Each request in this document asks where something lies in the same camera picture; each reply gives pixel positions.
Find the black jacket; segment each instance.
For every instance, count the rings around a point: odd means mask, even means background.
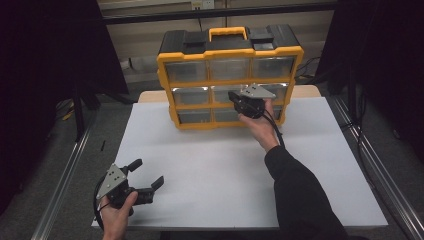
[[[265,164],[274,182],[283,239],[348,239],[315,175],[283,146],[268,151]]]

